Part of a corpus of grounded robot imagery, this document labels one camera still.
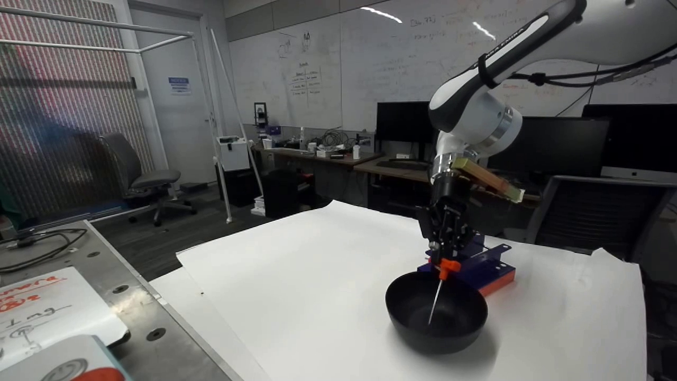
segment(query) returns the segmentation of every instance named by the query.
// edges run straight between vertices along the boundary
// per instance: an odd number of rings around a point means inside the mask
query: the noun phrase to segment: gray carpet
[[[135,221],[130,215],[95,221],[97,231],[127,258],[148,281],[181,267],[176,254],[267,221],[251,213],[251,208],[233,208],[233,221],[226,225],[226,209],[216,187],[188,195],[198,213],[168,211],[163,226],[153,226],[153,211]]]

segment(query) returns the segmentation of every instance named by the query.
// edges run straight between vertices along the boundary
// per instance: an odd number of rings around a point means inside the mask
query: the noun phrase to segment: paper
[[[191,278],[188,270],[178,269],[151,283],[160,294],[163,294],[163,304],[174,307],[221,356],[225,367],[231,367],[228,377],[233,381],[271,381],[240,336],[228,327],[228,323],[225,323],[205,291],[202,291]]]
[[[604,252],[510,246],[507,262],[516,267],[516,283],[490,298],[480,338],[454,356],[413,352],[388,317],[388,286],[426,259],[426,240],[410,217],[335,200],[187,250],[181,259],[276,381],[646,374],[636,264]]]
[[[0,371],[75,335],[117,343],[127,325],[72,267],[0,287]]]

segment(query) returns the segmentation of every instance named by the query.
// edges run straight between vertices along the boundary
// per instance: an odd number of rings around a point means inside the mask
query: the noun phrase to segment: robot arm
[[[440,129],[431,166],[431,202],[421,215],[431,259],[457,258],[472,237],[466,217],[472,179],[457,158],[492,157],[520,133],[522,115],[492,88],[539,59],[630,64],[677,46],[677,0],[559,0],[479,64],[444,82],[429,101]]]

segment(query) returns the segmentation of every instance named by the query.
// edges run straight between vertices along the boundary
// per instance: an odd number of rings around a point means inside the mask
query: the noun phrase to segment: white tabletop
[[[646,379],[636,264],[604,250],[510,246],[516,283],[490,295],[480,338],[454,356],[413,352],[386,311],[389,281],[426,259],[418,221],[337,200],[182,252],[181,276],[214,320],[196,320],[198,302],[184,317],[207,340],[233,343],[214,346],[246,379]],[[187,304],[181,276],[155,286]]]

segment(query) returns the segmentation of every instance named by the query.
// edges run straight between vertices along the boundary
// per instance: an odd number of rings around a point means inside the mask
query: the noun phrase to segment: computer monitor
[[[434,141],[437,129],[427,115],[427,101],[388,101],[376,109],[376,140]]]
[[[607,125],[604,119],[526,115],[520,136],[492,157],[490,166],[515,176],[600,176]]]
[[[593,103],[585,115],[609,119],[601,176],[677,182],[675,103]]]

